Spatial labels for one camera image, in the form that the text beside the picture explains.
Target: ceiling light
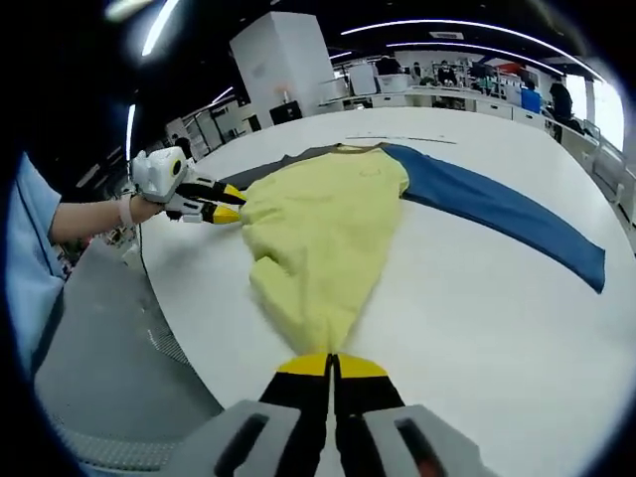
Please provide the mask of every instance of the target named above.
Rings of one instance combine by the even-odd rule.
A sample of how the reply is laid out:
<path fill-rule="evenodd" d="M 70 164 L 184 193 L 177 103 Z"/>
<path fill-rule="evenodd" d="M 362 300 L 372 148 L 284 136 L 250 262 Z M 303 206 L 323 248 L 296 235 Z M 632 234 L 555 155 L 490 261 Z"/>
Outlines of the ceiling light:
<path fill-rule="evenodd" d="M 332 57 L 329 57 L 329 60 L 335 60 L 337 58 L 346 57 L 347 55 L 351 55 L 352 53 L 354 53 L 354 52 L 339 53 L 338 55 L 334 55 Z"/>
<path fill-rule="evenodd" d="M 179 0 L 167 0 L 166 3 L 163 4 L 163 7 L 161 7 L 161 11 L 159 15 L 157 15 L 155 23 L 153 23 L 150 28 L 148 38 L 146 38 L 146 44 L 143 46 L 143 51 L 141 52 L 142 57 L 150 55 L 152 49 L 155 48 L 155 43 L 157 43 L 163 27 L 166 26 L 168 18 L 170 18 L 170 14 L 177 6 L 177 3 L 179 3 Z"/>
<path fill-rule="evenodd" d="M 584 69 L 588 70 L 590 73 L 592 73 L 595 77 L 597 77 L 599 80 L 601 81 L 605 81 L 605 79 L 599 74 L 597 73 L 595 70 L 593 70 L 592 68 L 590 68 L 588 65 L 586 65 L 584 62 L 582 62 L 581 60 L 579 60 L 576 57 L 573 57 L 572 55 L 564 52 L 563 50 L 544 42 L 543 40 L 539 40 L 538 38 L 535 37 L 531 37 L 530 35 L 526 35 L 524 33 L 520 33 L 520 32 L 516 32 L 515 30 L 509 30 L 508 28 L 503 28 L 503 27 L 498 27 L 496 25 L 488 25 L 487 23 L 477 23 L 477 22 L 467 22 L 464 20 L 428 20 L 428 19 L 421 19 L 421 20 L 399 20 L 399 21 L 395 21 L 395 22 L 386 22 L 386 23 L 377 23 L 375 25 L 367 25 L 366 27 L 360 27 L 360 28 L 354 28 L 353 30 L 347 30 L 345 32 L 342 32 L 340 35 L 350 35 L 352 33 L 357 33 L 357 32 L 363 32 L 365 30 L 373 30 L 374 28 L 383 28 L 383 27 L 392 27 L 394 25 L 415 25 L 415 24 L 419 24 L 419 23 L 445 23 L 445 24 L 450 24 L 450 25 L 463 25 L 466 27 L 479 27 L 479 28 L 486 28 L 489 30 L 495 30 L 497 32 L 503 32 L 503 33 L 508 33 L 510 35 L 515 35 L 517 37 L 523 38 L 525 40 L 529 40 L 531 42 L 537 43 L 543 47 L 549 48 L 550 50 L 559 53 L 560 55 L 563 55 L 564 57 L 572 60 L 573 62 L 575 62 L 577 65 L 580 65 L 581 67 L 583 67 Z"/>
<path fill-rule="evenodd" d="M 532 58 L 522 57 L 521 55 L 517 55 L 516 53 L 506 52 L 505 50 L 497 50 L 496 48 L 482 47 L 480 45 L 470 45 L 467 43 L 449 43 L 449 42 L 414 42 L 414 43 L 392 43 L 387 45 L 387 48 L 395 48 L 395 47 L 429 47 L 429 46 L 439 46 L 439 47 L 462 47 L 462 48 L 474 48 L 477 50 L 486 50 L 489 52 L 500 53 L 502 55 L 507 55 L 509 57 L 519 58 L 528 63 L 534 63 L 535 65 L 550 70 L 558 75 L 564 76 L 565 73 L 557 70 L 556 68 L 551 67 L 550 65 L 546 65 L 545 63 L 538 62 L 537 60 L 533 60 Z"/>
<path fill-rule="evenodd" d="M 221 94 L 219 94 L 217 97 L 215 97 L 215 99 L 210 103 L 210 106 L 214 106 L 215 104 L 217 104 L 221 99 L 223 99 L 226 96 L 226 94 L 228 94 L 233 89 L 234 89 L 234 87 L 230 86 L 228 89 L 223 91 Z"/>
<path fill-rule="evenodd" d="M 152 0 L 114 0 L 106 7 L 106 19 L 111 22 L 123 22 Z"/>
<path fill-rule="evenodd" d="M 135 105 L 128 108 L 128 122 L 126 123 L 126 161 L 130 162 L 130 143 L 132 138 L 132 121 L 135 117 Z"/>

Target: window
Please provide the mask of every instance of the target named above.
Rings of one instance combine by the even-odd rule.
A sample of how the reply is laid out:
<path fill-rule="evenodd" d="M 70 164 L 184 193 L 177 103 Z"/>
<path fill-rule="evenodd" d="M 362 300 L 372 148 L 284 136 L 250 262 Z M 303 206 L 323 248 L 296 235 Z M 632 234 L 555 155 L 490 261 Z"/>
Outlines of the window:
<path fill-rule="evenodd" d="M 574 114 L 574 116 L 576 116 L 578 119 L 587 119 L 585 78 L 575 75 L 567 75 L 565 77 L 565 87 L 569 91 L 569 95 L 572 98 L 572 113 Z"/>
<path fill-rule="evenodd" d="M 600 133 L 618 150 L 623 150 L 625 117 L 623 103 L 614 86 L 609 82 L 594 82 L 595 123 Z"/>

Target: wristband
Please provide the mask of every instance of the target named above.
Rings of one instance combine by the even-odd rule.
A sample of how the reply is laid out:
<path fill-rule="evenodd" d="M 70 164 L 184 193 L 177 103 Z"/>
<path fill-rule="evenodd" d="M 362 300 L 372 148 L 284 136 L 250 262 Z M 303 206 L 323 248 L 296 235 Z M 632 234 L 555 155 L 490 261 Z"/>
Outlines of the wristband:
<path fill-rule="evenodd" d="M 134 227 L 135 223 L 132 221 L 132 214 L 130 213 L 130 199 L 131 194 L 121 196 L 121 199 L 117 201 L 117 207 L 119 208 L 119 218 L 121 223 L 127 227 Z"/>

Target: person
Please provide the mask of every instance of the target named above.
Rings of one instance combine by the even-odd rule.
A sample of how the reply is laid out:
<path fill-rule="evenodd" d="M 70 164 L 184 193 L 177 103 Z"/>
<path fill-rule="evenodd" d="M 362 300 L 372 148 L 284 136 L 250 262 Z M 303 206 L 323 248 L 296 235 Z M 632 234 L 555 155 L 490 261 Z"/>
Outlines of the person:
<path fill-rule="evenodd" d="M 541 112 L 541 95 L 535 91 L 535 82 L 526 81 L 526 87 L 521 88 L 521 107 L 531 112 Z"/>
<path fill-rule="evenodd" d="M 68 204 L 24 154 L 9 196 L 6 293 L 18 358 L 35 375 L 62 318 L 65 276 L 54 243 L 83 239 L 122 224 L 140 224 L 163 206 L 140 196 Z"/>
<path fill-rule="evenodd" d="M 383 77 L 385 75 L 399 75 L 401 72 L 401 66 L 398 63 L 398 60 L 386 55 L 376 62 L 376 69 L 378 70 L 379 77 Z"/>
<path fill-rule="evenodd" d="M 457 78 L 455 77 L 455 72 L 448 65 L 447 60 L 443 60 L 441 62 L 441 67 L 437 70 L 437 80 L 442 85 L 445 85 L 447 81 L 453 83 L 454 85 L 457 85 Z"/>
<path fill-rule="evenodd" d="M 413 68 L 410 69 L 410 76 L 413 78 L 414 84 L 421 83 L 421 68 L 419 67 L 419 62 L 413 63 Z"/>
<path fill-rule="evenodd" d="M 569 91 L 562 83 L 561 78 L 557 78 L 550 87 L 550 94 L 553 97 L 553 111 L 551 113 L 558 122 L 566 122 L 572 118 L 572 98 Z"/>
<path fill-rule="evenodd" d="M 572 117 L 572 98 L 569 91 L 562 83 L 562 79 L 556 78 L 550 87 L 550 94 L 553 97 L 554 107 L 549 107 L 548 112 L 553 118 L 561 124 L 575 130 L 579 134 L 583 134 L 583 129 L 576 119 Z M 555 125 L 555 140 L 560 143 L 563 135 L 563 129 Z"/>
<path fill-rule="evenodd" d="M 178 134 L 172 135 L 172 142 L 175 146 L 178 146 L 183 151 L 186 159 L 190 159 L 192 157 L 192 151 L 190 150 L 190 139 L 187 137 L 179 137 Z"/>

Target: office desk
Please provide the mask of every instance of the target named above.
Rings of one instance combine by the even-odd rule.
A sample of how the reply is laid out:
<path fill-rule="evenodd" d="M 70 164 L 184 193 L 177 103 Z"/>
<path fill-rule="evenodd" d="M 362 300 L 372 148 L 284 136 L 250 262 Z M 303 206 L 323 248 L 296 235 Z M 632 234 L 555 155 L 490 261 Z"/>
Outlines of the office desk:
<path fill-rule="evenodd" d="M 636 260 L 610 205 L 547 134 L 447 109 L 354 110 L 258 131 L 198 166 L 223 178 L 312 146 L 380 141 L 497 180 L 606 249 L 598 295 L 528 246 L 403 201 L 389 261 L 345 347 L 385 367 L 405 402 L 477 442 L 498 474 L 577 475 L 634 391 Z M 159 216 L 142 231 L 153 289 L 204 384 L 224 406 L 258 398 L 293 354 L 252 295 L 240 226 Z"/>
<path fill-rule="evenodd" d="M 373 94 L 359 94 L 355 96 L 343 96 L 335 99 L 330 99 L 319 104 L 319 106 L 328 106 L 337 102 L 344 102 L 350 100 L 362 100 L 371 99 L 373 97 L 401 97 L 406 96 L 415 98 L 419 96 L 444 96 L 454 97 L 457 99 L 468 99 L 471 101 L 483 101 L 491 104 L 499 104 L 502 106 L 512 106 L 512 103 L 493 96 L 482 94 L 478 91 L 474 91 L 468 88 L 460 87 L 445 87 L 445 86 L 411 86 L 410 88 L 400 92 L 378 92 Z"/>

